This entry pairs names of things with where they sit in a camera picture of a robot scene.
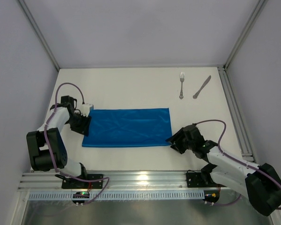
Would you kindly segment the blue cloth napkin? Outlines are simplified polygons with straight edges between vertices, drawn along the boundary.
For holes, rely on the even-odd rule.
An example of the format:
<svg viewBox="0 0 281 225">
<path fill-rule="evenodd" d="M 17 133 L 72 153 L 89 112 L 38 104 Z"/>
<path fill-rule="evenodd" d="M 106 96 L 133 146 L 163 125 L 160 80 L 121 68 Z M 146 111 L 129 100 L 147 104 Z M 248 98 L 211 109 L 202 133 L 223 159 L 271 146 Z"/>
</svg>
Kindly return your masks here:
<svg viewBox="0 0 281 225">
<path fill-rule="evenodd" d="M 172 136 L 168 108 L 96 109 L 90 112 L 89 135 L 82 141 L 88 148 L 167 146 Z"/>
</svg>

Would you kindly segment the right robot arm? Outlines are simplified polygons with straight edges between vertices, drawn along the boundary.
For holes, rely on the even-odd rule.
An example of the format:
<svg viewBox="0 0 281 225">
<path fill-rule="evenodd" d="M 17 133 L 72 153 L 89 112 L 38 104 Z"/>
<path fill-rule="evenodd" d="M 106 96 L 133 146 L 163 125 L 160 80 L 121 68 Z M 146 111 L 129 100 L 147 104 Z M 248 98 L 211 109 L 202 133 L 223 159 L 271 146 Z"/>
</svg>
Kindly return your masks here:
<svg viewBox="0 0 281 225">
<path fill-rule="evenodd" d="M 220 142 L 206 140 L 196 124 L 181 128 L 166 141 L 180 154 L 190 150 L 207 163 L 199 172 L 186 172 L 188 187 L 228 187 L 263 216 L 281 210 L 281 179 L 270 164 L 237 158 L 223 150 Z"/>
</svg>

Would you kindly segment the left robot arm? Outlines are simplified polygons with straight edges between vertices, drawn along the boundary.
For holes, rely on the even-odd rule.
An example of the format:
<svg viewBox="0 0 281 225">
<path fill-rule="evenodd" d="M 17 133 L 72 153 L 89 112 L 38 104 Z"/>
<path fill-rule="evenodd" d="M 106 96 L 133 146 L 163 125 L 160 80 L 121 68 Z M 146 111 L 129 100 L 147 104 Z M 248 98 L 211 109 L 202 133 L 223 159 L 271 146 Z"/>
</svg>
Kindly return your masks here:
<svg viewBox="0 0 281 225">
<path fill-rule="evenodd" d="M 168 146 L 172 135 L 168 108 L 97 109 L 71 96 L 51 106 L 50 116 L 38 130 L 26 135 L 30 164 L 33 170 L 55 169 L 57 176 L 69 182 L 100 182 L 91 179 L 82 163 L 70 160 L 61 131 L 69 125 L 71 131 L 83 136 L 82 147 L 137 148 Z"/>
</svg>

